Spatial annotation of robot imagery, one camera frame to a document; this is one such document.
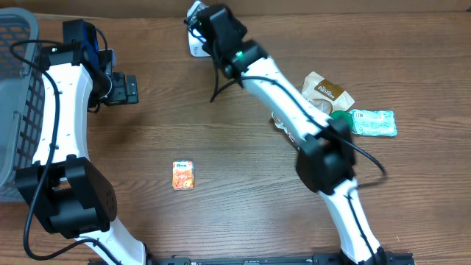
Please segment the orange tissue pack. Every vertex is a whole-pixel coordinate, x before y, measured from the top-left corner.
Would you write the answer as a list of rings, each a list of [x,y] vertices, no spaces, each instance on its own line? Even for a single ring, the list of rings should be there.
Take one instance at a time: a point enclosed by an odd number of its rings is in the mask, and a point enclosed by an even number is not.
[[[194,163],[177,160],[172,164],[172,187],[175,191],[192,190],[195,186]]]

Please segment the beige brown snack pouch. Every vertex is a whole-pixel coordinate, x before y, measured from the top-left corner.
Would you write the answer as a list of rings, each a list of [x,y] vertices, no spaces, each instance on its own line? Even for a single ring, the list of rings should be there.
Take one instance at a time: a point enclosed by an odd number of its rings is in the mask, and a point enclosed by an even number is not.
[[[314,107],[335,118],[344,115],[355,100],[339,85],[333,84],[312,71],[304,81],[302,96]]]

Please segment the green lid jar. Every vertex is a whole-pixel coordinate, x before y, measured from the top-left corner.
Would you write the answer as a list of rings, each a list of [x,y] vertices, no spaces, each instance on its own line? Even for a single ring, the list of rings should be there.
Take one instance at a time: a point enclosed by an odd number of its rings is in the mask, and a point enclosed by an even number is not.
[[[330,114],[330,117],[334,120],[339,120],[339,119],[345,120],[348,123],[350,130],[353,131],[353,127],[354,127],[353,118],[347,111],[344,111],[344,110],[333,111]]]

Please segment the light green tissue pack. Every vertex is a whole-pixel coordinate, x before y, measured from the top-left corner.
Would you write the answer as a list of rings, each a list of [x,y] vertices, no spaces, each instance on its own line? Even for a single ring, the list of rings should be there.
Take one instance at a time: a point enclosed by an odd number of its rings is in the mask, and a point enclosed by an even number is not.
[[[392,110],[358,110],[349,112],[353,120],[353,132],[363,136],[397,135],[395,115]]]

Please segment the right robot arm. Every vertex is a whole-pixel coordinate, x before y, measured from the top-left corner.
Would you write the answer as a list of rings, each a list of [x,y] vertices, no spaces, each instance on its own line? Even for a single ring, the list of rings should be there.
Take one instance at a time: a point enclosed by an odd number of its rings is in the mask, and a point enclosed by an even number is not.
[[[371,231],[355,179],[355,153],[376,159],[353,144],[345,119],[332,119],[314,107],[288,81],[275,60],[255,41],[225,4],[195,1],[184,20],[191,38],[213,60],[229,83],[258,97],[291,133],[298,148],[296,171],[304,185],[319,194],[339,234],[338,264],[386,264],[388,258]]]

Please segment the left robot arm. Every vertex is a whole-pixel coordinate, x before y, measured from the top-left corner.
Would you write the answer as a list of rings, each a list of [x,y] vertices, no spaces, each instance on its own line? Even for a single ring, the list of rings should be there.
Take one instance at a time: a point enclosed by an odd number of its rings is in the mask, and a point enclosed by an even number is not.
[[[88,154],[87,115],[138,102],[136,78],[115,72],[115,64],[102,31],[82,19],[63,23],[61,41],[41,41],[34,64],[44,85],[40,140],[15,184],[29,205],[27,220],[70,247],[89,246],[102,264],[150,264],[147,246],[119,220],[113,186]]]

